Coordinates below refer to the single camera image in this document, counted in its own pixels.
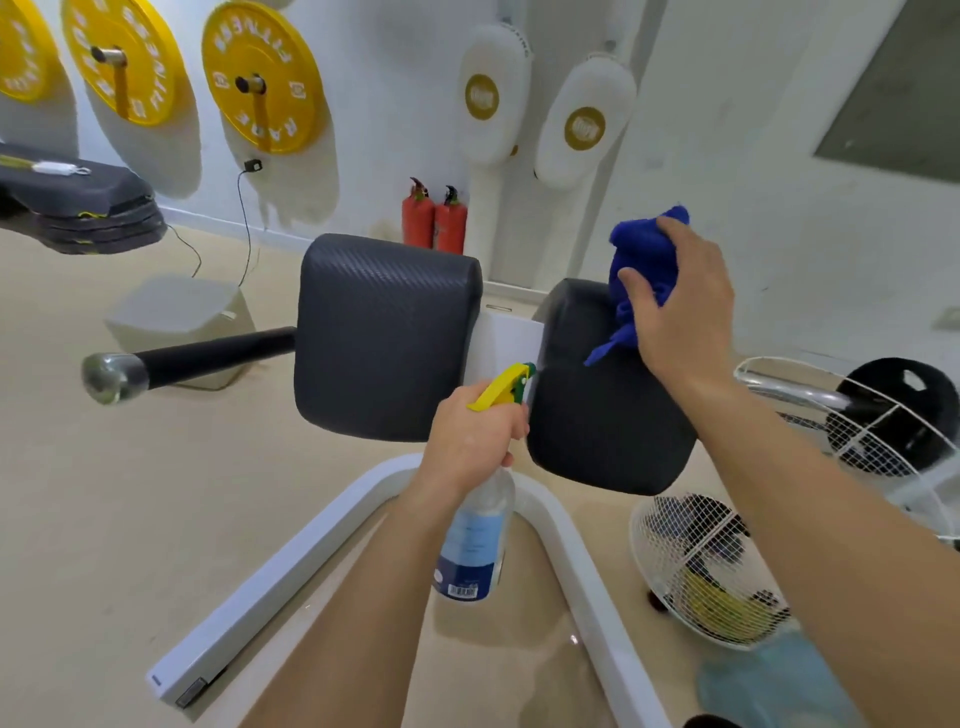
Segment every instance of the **yellow weight plate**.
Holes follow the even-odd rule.
[[[213,100],[261,152],[296,152],[323,131],[320,71],[279,12],[247,0],[226,2],[207,19],[202,47]]]
[[[63,0],[61,17],[70,55],[107,106],[145,127],[170,118],[183,60],[146,0]]]
[[[38,101],[50,90],[57,45],[31,0],[0,0],[0,91]]]

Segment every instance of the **barcode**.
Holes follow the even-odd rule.
[[[472,584],[468,587],[455,587],[450,584],[446,588],[446,592],[450,596],[456,596],[458,599],[475,599],[479,589],[480,587],[476,584]]]

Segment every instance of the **gold logo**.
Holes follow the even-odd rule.
[[[482,73],[470,76],[464,95],[470,116],[480,121],[490,119],[500,106],[500,92],[496,89],[496,84],[490,76]]]
[[[564,139],[571,149],[585,152],[593,149],[607,130],[607,120],[594,107],[580,107],[570,114],[564,127]]]

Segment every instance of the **person's left hand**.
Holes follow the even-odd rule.
[[[437,407],[430,439],[423,451],[419,480],[431,487],[449,488],[462,500],[503,466],[513,465],[510,441],[530,430],[526,404],[495,404],[484,412],[467,405],[490,385],[477,382],[459,387]]]

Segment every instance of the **black leg pad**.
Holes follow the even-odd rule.
[[[587,485],[653,496],[686,465],[697,434],[636,351],[590,352],[615,330],[605,283],[562,281],[540,305],[540,369],[527,446],[542,468]]]
[[[354,437],[425,442],[437,405],[463,381],[482,293],[473,258],[318,237],[300,269],[303,418]]]

